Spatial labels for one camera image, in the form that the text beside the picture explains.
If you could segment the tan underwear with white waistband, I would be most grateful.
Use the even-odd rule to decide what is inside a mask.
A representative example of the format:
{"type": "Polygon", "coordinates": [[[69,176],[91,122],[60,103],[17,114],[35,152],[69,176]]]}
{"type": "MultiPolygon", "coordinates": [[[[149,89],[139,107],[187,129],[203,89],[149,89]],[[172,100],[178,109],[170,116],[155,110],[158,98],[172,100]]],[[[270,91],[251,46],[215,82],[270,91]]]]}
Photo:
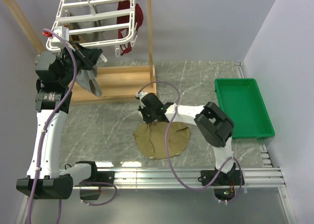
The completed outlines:
{"type": "Polygon", "coordinates": [[[190,128],[181,122],[173,122],[169,131],[168,123],[153,122],[141,124],[133,133],[138,150],[149,159],[166,159],[165,135],[168,135],[168,153],[170,157],[183,153],[189,144],[190,128]]]}

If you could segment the white plastic clip hanger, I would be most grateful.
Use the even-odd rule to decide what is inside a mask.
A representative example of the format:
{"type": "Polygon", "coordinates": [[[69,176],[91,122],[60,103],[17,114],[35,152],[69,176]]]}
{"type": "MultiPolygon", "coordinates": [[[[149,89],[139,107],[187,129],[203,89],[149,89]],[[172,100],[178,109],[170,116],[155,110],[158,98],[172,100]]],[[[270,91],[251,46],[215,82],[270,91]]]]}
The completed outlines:
{"type": "Polygon", "coordinates": [[[78,35],[87,48],[113,46],[116,57],[135,45],[144,14],[136,0],[60,0],[56,26],[70,24],[69,35],[78,35]]]}

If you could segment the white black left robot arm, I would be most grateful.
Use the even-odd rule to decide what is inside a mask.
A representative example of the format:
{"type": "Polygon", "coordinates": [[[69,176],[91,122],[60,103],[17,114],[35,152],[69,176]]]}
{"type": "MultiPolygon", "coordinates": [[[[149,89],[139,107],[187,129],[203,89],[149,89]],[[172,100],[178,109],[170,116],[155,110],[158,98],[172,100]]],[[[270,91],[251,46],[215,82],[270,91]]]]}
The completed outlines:
{"type": "Polygon", "coordinates": [[[78,162],[68,172],[59,169],[62,130],[69,113],[73,77],[84,70],[93,74],[102,50],[71,43],[60,54],[50,51],[35,58],[37,134],[31,164],[25,178],[17,180],[16,189],[34,199],[68,199],[75,185],[88,186],[99,180],[95,162],[78,162]]]}

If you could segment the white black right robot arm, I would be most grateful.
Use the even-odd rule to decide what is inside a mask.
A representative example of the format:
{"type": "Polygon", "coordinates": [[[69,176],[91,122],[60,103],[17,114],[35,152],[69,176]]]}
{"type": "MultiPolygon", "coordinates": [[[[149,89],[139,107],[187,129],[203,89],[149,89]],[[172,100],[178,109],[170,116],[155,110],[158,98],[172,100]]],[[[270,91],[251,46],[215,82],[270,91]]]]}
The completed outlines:
{"type": "Polygon", "coordinates": [[[145,91],[137,93],[135,97],[140,101],[138,110],[146,123],[159,121],[196,125],[207,143],[213,147],[216,184],[231,184],[236,170],[232,151],[234,123],[215,103],[208,102],[203,106],[164,104],[155,94],[145,91]]]}

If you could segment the grey underwear hanging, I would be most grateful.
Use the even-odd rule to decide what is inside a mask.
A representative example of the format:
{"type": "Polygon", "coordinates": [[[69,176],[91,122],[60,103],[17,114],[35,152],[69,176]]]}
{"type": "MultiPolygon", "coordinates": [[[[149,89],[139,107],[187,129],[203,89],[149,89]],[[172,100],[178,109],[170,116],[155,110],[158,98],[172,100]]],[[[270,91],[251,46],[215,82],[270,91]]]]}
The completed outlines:
{"type": "Polygon", "coordinates": [[[102,90],[96,80],[97,73],[97,69],[95,68],[91,70],[81,69],[77,74],[76,83],[94,96],[101,97],[102,90]]]}

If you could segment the brown patterned underwear hanging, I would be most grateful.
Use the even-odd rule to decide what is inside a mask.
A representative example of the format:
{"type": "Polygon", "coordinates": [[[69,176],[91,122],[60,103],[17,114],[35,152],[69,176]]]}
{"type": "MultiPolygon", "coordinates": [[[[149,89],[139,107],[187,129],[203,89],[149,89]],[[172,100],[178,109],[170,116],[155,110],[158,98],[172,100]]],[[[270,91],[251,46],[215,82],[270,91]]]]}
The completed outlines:
{"type": "MultiPolygon", "coordinates": [[[[68,28],[69,30],[73,30],[73,26],[70,25],[70,24],[63,24],[64,27],[68,28]]],[[[70,41],[77,41],[79,42],[80,41],[80,37],[78,35],[70,35],[69,37],[69,40],[70,41]]]]}

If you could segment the green plastic bin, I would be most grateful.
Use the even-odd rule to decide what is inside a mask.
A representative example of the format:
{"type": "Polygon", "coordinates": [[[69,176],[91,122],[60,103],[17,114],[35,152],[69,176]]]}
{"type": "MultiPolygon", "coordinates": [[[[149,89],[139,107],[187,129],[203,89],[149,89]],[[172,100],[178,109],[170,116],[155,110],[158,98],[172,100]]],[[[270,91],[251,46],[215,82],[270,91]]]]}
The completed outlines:
{"type": "Polygon", "coordinates": [[[266,139],[275,136],[255,79],[216,79],[214,82],[218,104],[234,122],[234,139],[266,139]]]}

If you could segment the wooden drying rack frame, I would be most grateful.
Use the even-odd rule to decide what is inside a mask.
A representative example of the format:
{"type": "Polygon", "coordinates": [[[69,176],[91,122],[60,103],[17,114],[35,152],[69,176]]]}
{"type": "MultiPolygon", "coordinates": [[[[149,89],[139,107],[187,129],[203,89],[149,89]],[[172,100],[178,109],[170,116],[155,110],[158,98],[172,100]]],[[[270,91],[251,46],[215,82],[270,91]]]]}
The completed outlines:
{"type": "MultiPolygon", "coordinates": [[[[140,5],[144,14],[143,23],[147,24],[149,30],[148,41],[152,42],[153,29],[152,29],[151,0],[136,0],[136,1],[140,5]]],[[[17,0],[3,0],[3,2],[9,9],[11,14],[14,16],[15,20],[17,21],[23,32],[28,37],[29,41],[32,43],[33,47],[37,51],[37,56],[45,51],[60,54],[63,48],[68,49],[69,53],[71,53],[72,52],[70,50],[71,43],[75,42],[80,44],[77,41],[69,41],[69,43],[65,43],[61,39],[61,41],[64,44],[63,48],[50,47],[47,43],[48,40],[47,37],[46,43],[45,44],[41,43],[39,36],[35,33],[28,19],[25,17],[22,9],[17,4],[17,0]]],[[[91,48],[101,49],[103,51],[98,62],[94,66],[94,68],[97,69],[98,72],[96,80],[102,90],[101,97],[94,96],[92,93],[83,89],[75,82],[72,87],[72,103],[82,104],[82,103],[130,101],[134,98],[136,93],[141,89],[141,87],[144,84],[153,82],[155,80],[155,67],[152,60],[149,60],[147,65],[108,66],[107,54],[105,53],[106,48],[114,49],[113,46],[104,48],[91,48]]]]}

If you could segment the aluminium mounting rail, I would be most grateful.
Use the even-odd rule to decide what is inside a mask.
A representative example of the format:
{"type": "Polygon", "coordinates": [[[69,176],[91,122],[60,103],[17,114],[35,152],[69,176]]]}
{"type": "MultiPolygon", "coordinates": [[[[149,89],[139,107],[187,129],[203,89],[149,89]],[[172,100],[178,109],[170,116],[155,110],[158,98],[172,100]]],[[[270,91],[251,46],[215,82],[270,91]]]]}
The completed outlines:
{"type": "Polygon", "coordinates": [[[295,224],[297,219],[279,168],[245,168],[244,186],[230,203],[212,187],[185,189],[168,168],[115,168],[118,191],[103,188],[91,207],[79,199],[96,187],[75,187],[69,199],[34,203],[34,224],[295,224]]]}

